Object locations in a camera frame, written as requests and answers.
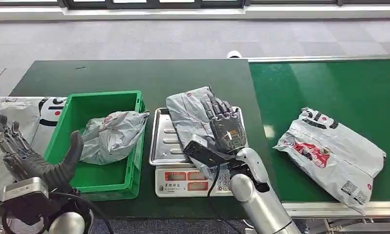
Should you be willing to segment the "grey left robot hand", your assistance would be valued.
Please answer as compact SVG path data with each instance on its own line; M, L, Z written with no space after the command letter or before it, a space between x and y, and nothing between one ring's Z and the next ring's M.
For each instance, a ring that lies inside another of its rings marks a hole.
M35 152L19 130L20 123L7 124L7 116L0 112L0 149L3 152L3 162L15 181L33 177L41 178L49 191L70 192L73 188L70 180L74 177L76 166L84 147L79 131L70 135L70 148L63 161L58 164L47 162L44 157Z

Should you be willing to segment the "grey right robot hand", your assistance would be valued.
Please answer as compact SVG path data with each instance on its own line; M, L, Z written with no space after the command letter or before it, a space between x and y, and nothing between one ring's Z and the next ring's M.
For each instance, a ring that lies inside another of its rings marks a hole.
M236 155L247 144L239 108L215 97L211 91L207 91L206 96L200 101L214 135L215 148L224 154Z

